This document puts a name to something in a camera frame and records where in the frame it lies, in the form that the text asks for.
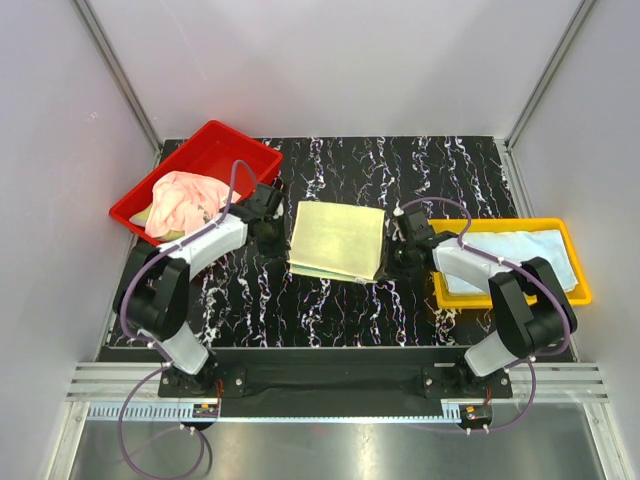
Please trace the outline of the connector box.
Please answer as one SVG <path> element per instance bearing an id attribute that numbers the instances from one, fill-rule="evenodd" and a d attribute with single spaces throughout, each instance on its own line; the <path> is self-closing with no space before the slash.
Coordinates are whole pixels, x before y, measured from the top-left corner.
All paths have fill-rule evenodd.
<path id="1" fill-rule="evenodd" d="M 461 418 L 465 422 L 490 424 L 493 419 L 493 408 L 490 404 L 465 405 L 461 410 Z"/>
<path id="2" fill-rule="evenodd" d="M 196 403 L 193 406 L 193 418 L 214 419 L 220 415 L 219 403 Z"/>

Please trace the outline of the yellow plastic bin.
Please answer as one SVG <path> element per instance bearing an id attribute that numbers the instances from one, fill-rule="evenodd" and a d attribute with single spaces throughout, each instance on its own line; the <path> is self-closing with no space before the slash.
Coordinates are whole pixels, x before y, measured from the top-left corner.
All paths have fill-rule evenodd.
<path id="1" fill-rule="evenodd" d="M 562 238 L 564 252 L 571 270 L 576 278 L 575 285 L 561 282 L 567 299 L 572 306 L 588 305 L 592 301 L 592 294 L 585 278 L 581 263 L 576 254 L 571 236 L 566 225 L 558 218 L 502 218 L 502 219 L 474 219 L 470 231 L 465 235 L 474 233 L 504 233 L 504 232 L 538 232 L 557 230 Z M 489 309 L 492 301 L 488 294 L 476 289 L 470 294 L 457 294 L 449 289 L 449 281 L 441 273 L 432 275 L 437 304 L 443 309 Z"/>

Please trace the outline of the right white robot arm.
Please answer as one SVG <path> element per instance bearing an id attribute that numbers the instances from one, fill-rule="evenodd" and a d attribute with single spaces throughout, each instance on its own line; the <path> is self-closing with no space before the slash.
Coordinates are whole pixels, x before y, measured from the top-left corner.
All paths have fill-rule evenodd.
<path id="1" fill-rule="evenodd" d="M 471 216 L 458 233 L 438 232 L 424 209 L 410 202 L 394 210 L 393 220 L 402 240 L 387 254 L 392 271 L 453 275 L 491 298 L 496 331 L 465 351 L 464 365 L 453 374 L 460 393 L 476 396 L 497 371 L 568 348 L 577 319 L 546 259 L 516 263 L 472 245 L 465 239 Z"/>

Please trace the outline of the red plastic bin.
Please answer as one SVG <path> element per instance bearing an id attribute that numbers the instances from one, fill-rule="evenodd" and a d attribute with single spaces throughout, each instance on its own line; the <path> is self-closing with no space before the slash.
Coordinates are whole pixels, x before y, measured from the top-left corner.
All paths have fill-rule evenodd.
<path id="1" fill-rule="evenodd" d="M 272 184 L 279 175 L 283 155 L 271 147 L 224 125 L 209 121 L 144 177 L 109 210 L 110 217 L 144 241 L 157 246 L 158 240 L 144 233 L 142 226 L 130 218 L 152 203 L 152 187 L 171 171 L 184 171 L 216 178 L 226 184 L 231 180 L 232 165 L 245 161 L 258 183 Z"/>

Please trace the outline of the aluminium rail frame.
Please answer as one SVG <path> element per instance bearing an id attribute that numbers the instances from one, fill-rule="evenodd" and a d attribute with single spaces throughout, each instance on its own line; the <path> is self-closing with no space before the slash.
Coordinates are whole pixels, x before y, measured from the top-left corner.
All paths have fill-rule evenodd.
<path id="1" fill-rule="evenodd" d="M 81 363 L 66 394 L 69 401 L 118 401 L 140 384 L 144 398 L 248 398 L 261 393 L 383 392 L 426 399 L 600 402 L 608 395 L 599 369 L 588 363 L 540 363 L 516 366 L 476 380 L 456 378 L 451 364 L 249 364 L 215 368 L 211 379 L 196 382 L 171 369 L 153 379 L 147 363 Z"/>

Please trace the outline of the right connector box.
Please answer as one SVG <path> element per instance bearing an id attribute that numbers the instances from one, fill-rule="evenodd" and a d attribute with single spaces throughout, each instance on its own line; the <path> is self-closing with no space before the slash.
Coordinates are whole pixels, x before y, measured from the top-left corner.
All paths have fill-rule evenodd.
<path id="1" fill-rule="evenodd" d="M 461 418 L 465 422 L 490 424 L 493 419 L 493 408 L 490 404 L 465 405 L 461 410 Z"/>

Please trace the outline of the light blue towel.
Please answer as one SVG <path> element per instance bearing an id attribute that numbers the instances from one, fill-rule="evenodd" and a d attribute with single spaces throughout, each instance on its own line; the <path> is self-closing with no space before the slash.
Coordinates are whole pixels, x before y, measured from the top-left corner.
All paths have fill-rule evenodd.
<path id="1" fill-rule="evenodd" d="M 578 284 L 560 230 L 472 232 L 464 239 L 473 247 L 514 263 L 534 257 L 546 259 L 565 292 Z"/>

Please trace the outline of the pastel yellow pink towel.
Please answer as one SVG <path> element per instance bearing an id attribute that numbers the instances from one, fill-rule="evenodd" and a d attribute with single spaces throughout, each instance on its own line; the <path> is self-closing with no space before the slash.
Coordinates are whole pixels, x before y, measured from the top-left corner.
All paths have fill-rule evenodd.
<path id="1" fill-rule="evenodd" d="M 298 204 L 289 251 L 296 275 L 373 283 L 382 266 L 385 211 L 331 202 Z"/>

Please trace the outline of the left connector box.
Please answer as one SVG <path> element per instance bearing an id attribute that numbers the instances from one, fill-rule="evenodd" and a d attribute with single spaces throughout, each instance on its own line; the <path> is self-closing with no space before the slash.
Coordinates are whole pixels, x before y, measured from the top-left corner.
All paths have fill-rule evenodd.
<path id="1" fill-rule="evenodd" d="M 219 403 L 196 403 L 193 406 L 193 418 L 214 419 L 220 415 Z"/>

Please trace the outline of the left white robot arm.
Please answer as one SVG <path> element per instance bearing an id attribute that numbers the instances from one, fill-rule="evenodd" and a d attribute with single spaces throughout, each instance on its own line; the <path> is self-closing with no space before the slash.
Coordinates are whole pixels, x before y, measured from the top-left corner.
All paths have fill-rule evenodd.
<path id="1" fill-rule="evenodd" d="M 228 253 L 255 243 L 269 258 L 286 251 L 284 193 L 258 184 L 214 220 L 178 240 L 137 244 L 129 253 L 112 309 L 123 333 L 151 345 L 171 364 L 168 384 L 193 396 L 221 383 L 215 354 L 196 338 L 187 316 L 191 281 Z"/>

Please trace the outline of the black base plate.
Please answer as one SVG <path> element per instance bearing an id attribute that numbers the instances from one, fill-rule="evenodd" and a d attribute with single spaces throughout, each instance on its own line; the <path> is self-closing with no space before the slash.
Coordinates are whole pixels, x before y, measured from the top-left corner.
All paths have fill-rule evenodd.
<path id="1" fill-rule="evenodd" d="M 218 366 L 213 380 L 198 385 L 176 369 L 161 375 L 162 398 L 204 398 L 219 392 L 243 398 L 262 393 L 405 393 L 426 399 L 510 399 L 513 388 L 502 371 L 477 379 L 453 364 L 240 364 Z"/>

